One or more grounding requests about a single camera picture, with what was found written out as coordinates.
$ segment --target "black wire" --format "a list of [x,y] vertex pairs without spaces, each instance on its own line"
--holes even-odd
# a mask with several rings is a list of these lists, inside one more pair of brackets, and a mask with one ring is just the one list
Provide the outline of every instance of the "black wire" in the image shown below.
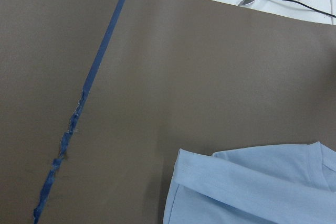
[[317,10],[317,9],[315,9],[315,8],[313,8],[313,7],[310,7],[309,5],[306,5],[306,4],[301,3],[301,2],[299,2],[299,1],[296,1],[296,0],[281,0],[281,1],[288,1],[288,2],[297,3],[297,4],[302,5],[302,6],[306,7],[306,8],[308,8],[308,9],[314,10],[315,12],[322,13],[322,14],[325,14],[325,15],[327,15],[327,16],[336,18],[336,15],[333,15],[333,14],[331,14],[331,13],[326,13],[326,12],[323,12],[323,11],[321,11],[321,10]]

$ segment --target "folded shirt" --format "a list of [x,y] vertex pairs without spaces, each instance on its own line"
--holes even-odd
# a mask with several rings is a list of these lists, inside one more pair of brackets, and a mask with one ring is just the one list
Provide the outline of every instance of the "folded shirt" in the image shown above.
[[336,223],[336,152],[320,142],[178,154],[164,224]]

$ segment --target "blue t-shirt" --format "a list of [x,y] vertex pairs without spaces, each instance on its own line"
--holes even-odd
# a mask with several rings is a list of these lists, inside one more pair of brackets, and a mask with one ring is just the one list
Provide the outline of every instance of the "blue t-shirt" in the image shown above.
[[178,154],[164,224],[336,223],[336,152],[320,142]]

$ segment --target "cord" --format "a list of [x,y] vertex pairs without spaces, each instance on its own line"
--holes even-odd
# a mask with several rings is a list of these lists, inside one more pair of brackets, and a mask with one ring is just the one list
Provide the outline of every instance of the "cord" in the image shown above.
[[321,11],[321,10],[317,10],[317,9],[315,9],[315,8],[309,6],[309,5],[306,5],[306,4],[301,3],[301,2],[299,2],[299,1],[296,1],[296,0],[281,0],[281,1],[288,1],[288,2],[297,3],[297,4],[302,5],[302,6],[306,7],[306,8],[308,8],[308,9],[314,10],[315,12],[318,12],[318,13],[325,14],[325,15],[327,15],[327,16],[336,18],[336,15],[333,15],[333,14],[331,14],[331,13],[326,13],[326,12],[323,12],[323,11]]

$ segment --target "torn blue tape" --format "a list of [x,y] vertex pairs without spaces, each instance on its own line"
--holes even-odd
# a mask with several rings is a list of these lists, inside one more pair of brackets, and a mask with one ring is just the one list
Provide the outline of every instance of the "torn blue tape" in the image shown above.
[[53,163],[52,163],[52,169],[50,170],[46,181],[43,184],[42,190],[40,192],[40,201],[37,205],[37,207],[34,209],[34,224],[37,224],[41,213],[43,211],[43,208],[48,200],[48,196],[52,187],[52,184],[55,181],[55,172],[60,168],[65,152],[67,151],[68,145],[69,145],[69,141],[72,137],[72,135],[74,134],[74,131],[76,129],[76,125],[78,122],[78,119],[82,113],[84,104],[86,102],[86,99],[90,93],[90,89],[92,87],[94,78],[96,77],[96,74],[98,72],[99,66],[101,64],[101,61],[104,57],[105,51],[107,49],[107,46],[110,42],[112,33],[114,31],[114,28],[117,24],[122,6],[124,4],[125,0],[118,0],[117,6],[115,7],[115,10],[113,12],[112,18],[110,20],[109,26],[107,27],[107,30],[105,32],[105,35],[103,37],[103,40],[100,44],[100,47],[98,49],[97,55],[92,63],[91,69],[88,73],[88,76],[86,77],[84,86],[83,86],[83,90],[82,90],[82,95],[81,98],[78,102],[78,105],[76,107],[75,112],[73,113],[73,115],[70,118],[70,124],[69,124],[69,129],[67,132],[64,133],[62,139],[61,139],[61,143],[60,143],[60,153],[59,153],[59,157],[55,158]]

